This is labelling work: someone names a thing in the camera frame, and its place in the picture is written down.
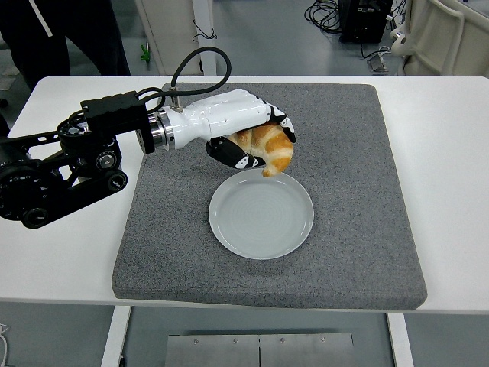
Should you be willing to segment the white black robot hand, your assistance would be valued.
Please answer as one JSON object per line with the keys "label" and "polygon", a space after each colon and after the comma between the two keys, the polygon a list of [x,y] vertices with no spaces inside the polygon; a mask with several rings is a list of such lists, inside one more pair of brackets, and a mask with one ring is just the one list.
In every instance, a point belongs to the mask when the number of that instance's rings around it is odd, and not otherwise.
{"label": "white black robot hand", "polygon": [[201,138],[210,157],[236,169],[264,166],[264,177],[290,165],[296,141],[285,112],[243,89],[201,99],[180,112],[166,107],[162,125],[168,150]]}

